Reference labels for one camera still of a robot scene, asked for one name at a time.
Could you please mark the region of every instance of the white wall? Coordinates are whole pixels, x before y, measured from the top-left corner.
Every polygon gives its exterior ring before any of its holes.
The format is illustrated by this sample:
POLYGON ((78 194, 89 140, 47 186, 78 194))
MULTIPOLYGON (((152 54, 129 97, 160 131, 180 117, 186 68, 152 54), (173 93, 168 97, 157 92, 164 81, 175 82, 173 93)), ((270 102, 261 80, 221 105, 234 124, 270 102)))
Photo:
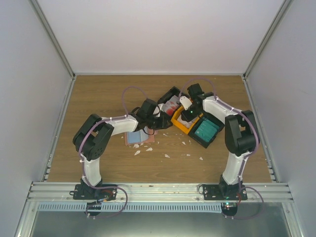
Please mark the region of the white wall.
POLYGON ((288 182, 308 236, 315 236, 316 1, 293 1, 249 84, 280 180, 288 182))
POLYGON ((243 73, 282 0, 39 0, 76 73, 243 73))
POLYGON ((0 1, 0 232, 39 181, 70 76, 27 0, 0 1))

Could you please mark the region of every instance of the purple cable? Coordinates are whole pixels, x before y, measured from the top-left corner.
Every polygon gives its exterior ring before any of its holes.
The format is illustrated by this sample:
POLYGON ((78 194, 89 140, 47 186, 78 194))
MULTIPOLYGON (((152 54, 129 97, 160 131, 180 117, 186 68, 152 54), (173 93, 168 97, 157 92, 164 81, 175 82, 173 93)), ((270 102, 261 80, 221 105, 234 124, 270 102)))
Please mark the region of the purple cable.
MULTIPOLYGON (((126 117, 127 117, 127 116, 121 116, 121 117, 115 117, 115 118, 112 118, 112 119, 107 118, 107 119, 103 119, 103 120, 101 120, 101 121, 98 121, 98 122, 97 122, 95 125, 93 125, 93 126, 90 128, 90 130, 87 132, 87 134, 85 135, 84 139, 82 140, 81 145, 80 145, 79 150, 78 150, 78 155, 79 155, 80 160, 81 160, 81 163, 82 163, 81 166, 82 166, 83 178, 84 178, 84 180, 85 180, 85 182, 86 182, 86 184, 87 184, 88 186, 92 187, 93 189, 113 189, 113 188, 116 188, 116 189, 119 189, 119 190, 123 191, 123 193, 124 193, 125 196, 126 196, 125 204, 124 204, 124 206, 121 208, 120 211, 118 211, 118 212, 116 212, 116 213, 114 213, 114 214, 112 214, 112 215, 109 215, 109 216, 100 216, 100 217, 95 217, 95 216, 94 216, 94 217, 93 217, 94 219, 109 218, 109 217, 113 217, 113 216, 119 215, 121 212, 123 212, 123 210, 124 210, 124 209, 126 208, 126 206, 127 206, 128 196, 127 196, 127 192, 126 192, 124 189, 122 189, 121 187, 116 187, 116 186, 96 187, 96 186, 93 186, 93 185, 90 183, 90 181, 89 181, 89 180, 87 179, 87 177, 86 177, 86 173, 85 173, 85 170, 84 170, 84 158, 81 156, 82 148, 83 148, 85 142, 87 141, 89 135, 92 133, 92 131, 93 131, 98 125, 100 125, 100 124, 103 123, 103 122, 107 122, 107 121, 111 121, 111 120, 112 120, 112 121, 120 120, 120 119, 124 119, 124 118, 126 118, 126 117)), ((88 208, 89 208, 89 206, 87 206, 87 209, 86 209, 86 211, 85 211, 87 217, 89 217, 89 215, 88 215, 88 213, 87 213, 87 212, 88 212, 88 208)))
POLYGON ((216 102, 218 102, 220 105, 224 106, 225 108, 239 114, 248 124, 249 124, 249 127, 251 129, 251 131, 253 132, 254 134, 254 137, 255 137, 255 141, 256 141, 256 146, 255 146, 255 149, 253 150, 253 152, 251 152, 250 154, 246 155, 244 157, 244 159, 242 160, 242 163, 241 163, 241 167, 240 167, 240 170, 239 170, 239 173, 238 173, 238 185, 239 185, 239 192, 241 192, 243 189, 252 189, 253 191, 255 191, 258 196, 260 197, 261 201, 262 201, 262 208, 261 208, 261 211, 259 213, 257 213, 256 215, 253 215, 253 216, 250 216, 250 217, 233 217, 233 216, 228 216, 228 217, 231 217, 232 219, 243 219, 243 220, 247 220, 247 219, 252 219, 252 218, 255 218, 259 215, 262 214, 262 212, 264 211, 264 200, 261 196, 261 194, 254 188, 252 187, 249 187, 249 186, 245 186, 245 187, 241 187, 241 180, 240 180, 240 175, 242 174, 242 171, 243 171, 243 168, 245 166, 245 160, 247 160, 247 158, 249 158, 251 155, 255 154, 258 150, 258 147, 259 147, 259 137, 258 137, 258 134, 253 126, 253 124, 251 123, 251 121, 240 111, 236 110, 235 108, 233 108, 232 106, 226 104, 224 101, 222 101, 221 99, 218 98, 217 94, 216 94, 216 89, 215 89, 215 85, 213 84, 212 81, 210 81, 209 79, 206 79, 206 78, 197 78, 197 79, 191 79, 189 81, 187 81, 184 86, 182 87, 181 91, 180 91, 180 94, 179 94, 179 99, 180 99, 180 96, 183 92, 183 90, 188 86, 189 83, 191 83, 192 81, 194 80, 205 80, 205 81, 208 81, 212 87, 213 87, 213 94, 214 94, 214 98, 216 100, 216 102))
POLYGON ((125 88, 124 91, 123 91, 123 93, 122 93, 121 99, 122 99, 122 104, 123 104, 123 108, 124 108, 124 110, 125 110, 125 114, 126 114, 126 115, 128 115, 128 109, 127 109, 126 104, 125 104, 124 94, 125 94, 125 92, 126 92, 128 89, 130 89, 130 88, 139 89, 139 90, 143 93, 143 95, 144 95, 146 98, 148 98, 147 94, 146 94, 146 93, 144 92, 144 90, 143 90, 142 88, 140 88, 140 87, 137 87, 137 86, 133 86, 133 85, 132 85, 132 86, 129 86, 129 87, 125 88))

